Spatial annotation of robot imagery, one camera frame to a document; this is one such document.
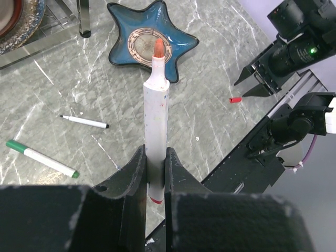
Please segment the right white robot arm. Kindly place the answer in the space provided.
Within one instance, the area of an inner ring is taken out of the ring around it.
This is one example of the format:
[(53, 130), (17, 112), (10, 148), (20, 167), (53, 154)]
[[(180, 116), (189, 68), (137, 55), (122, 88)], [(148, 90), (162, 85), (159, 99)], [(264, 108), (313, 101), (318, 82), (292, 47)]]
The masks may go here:
[[(276, 40), (242, 69), (238, 82), (250, 76), (258, 80), (246, 96), (276, 94), (295, 72), (335, 55), (335, 6), (331, 1), (283, 1), (268, 19), (277, 30)], [(249, 145), (248, 158), (264, 161), (308, 134), (328, 133), (335, 133), (335, 94), (309, 93), (288, 114), (267, 123), (261, 137)]]

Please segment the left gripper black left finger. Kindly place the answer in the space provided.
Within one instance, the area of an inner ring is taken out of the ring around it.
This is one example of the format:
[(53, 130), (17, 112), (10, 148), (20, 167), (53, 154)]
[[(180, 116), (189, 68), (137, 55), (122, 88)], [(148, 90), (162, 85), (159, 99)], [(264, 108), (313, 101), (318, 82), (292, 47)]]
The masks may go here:
[(95, 187), (1, 187), (1, 251), (144, 251), (145, 147)]

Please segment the white pen with green tip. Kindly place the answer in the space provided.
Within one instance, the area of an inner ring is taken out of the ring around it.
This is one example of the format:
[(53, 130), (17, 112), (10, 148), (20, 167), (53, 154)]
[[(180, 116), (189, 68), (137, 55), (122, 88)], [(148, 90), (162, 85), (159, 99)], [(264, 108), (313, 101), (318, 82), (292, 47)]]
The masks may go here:
[(75, 178), (77, 179), (79, 177), (79, 172), (44, 155), (44, 154), (41, 154), (40, 152), (37, 152), (29, 147), (27, 147), (26, 145), (24, 144), (21, 144), (15, 140), (8, 140), (6, 142), (6, 146), (17, 151), (17, 152), (20, 152), (22, 153), (23, 155), (51, 168), (51, 169), (54, 169), (68, 177), (71, 177), (71, 178)]

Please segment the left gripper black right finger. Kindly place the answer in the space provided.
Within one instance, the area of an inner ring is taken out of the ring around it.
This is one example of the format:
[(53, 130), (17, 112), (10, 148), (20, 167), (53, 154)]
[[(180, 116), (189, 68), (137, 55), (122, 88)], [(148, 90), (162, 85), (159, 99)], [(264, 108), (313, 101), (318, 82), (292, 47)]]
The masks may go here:
[(167, 251), (314, 251), (300, 211), (285, 198), (214, 193), (167, 148)]

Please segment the red pen cap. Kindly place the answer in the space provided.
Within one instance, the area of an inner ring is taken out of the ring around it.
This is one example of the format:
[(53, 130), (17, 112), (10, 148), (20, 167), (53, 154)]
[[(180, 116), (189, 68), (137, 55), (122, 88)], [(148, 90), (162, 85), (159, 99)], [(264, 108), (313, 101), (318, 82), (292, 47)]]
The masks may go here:
[(239, 103), (241, 102), (242, 98), (241, 97), (232, 97), (232, 98), (229, 98), (229, 102), (230, 103)]

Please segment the white pen with red tip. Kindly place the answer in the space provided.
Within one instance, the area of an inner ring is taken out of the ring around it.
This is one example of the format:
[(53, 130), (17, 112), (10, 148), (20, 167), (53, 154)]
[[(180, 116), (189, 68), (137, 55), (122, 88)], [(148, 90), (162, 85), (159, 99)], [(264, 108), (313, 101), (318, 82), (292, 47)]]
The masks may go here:
[(148, 196), (157, 204), (164, 200), (169, 88), (170, 82), (165, 77), (164, 43), (158, 38), (152, 56), (152, 71), (143, 84)]

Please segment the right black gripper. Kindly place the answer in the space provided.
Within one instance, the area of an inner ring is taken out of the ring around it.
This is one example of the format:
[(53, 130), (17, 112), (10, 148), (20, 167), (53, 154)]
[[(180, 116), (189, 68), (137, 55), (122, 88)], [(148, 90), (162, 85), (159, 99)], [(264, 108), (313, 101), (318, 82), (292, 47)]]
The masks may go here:
[(314, 39), (299, 39), (288, 45), (276, 43), (251, 65), (245, 66), (234, 85), (252, 74), (259, 84), (242, 97), (268, 97), (281, 90), (292, 73), (323, 59), (323, 45)]

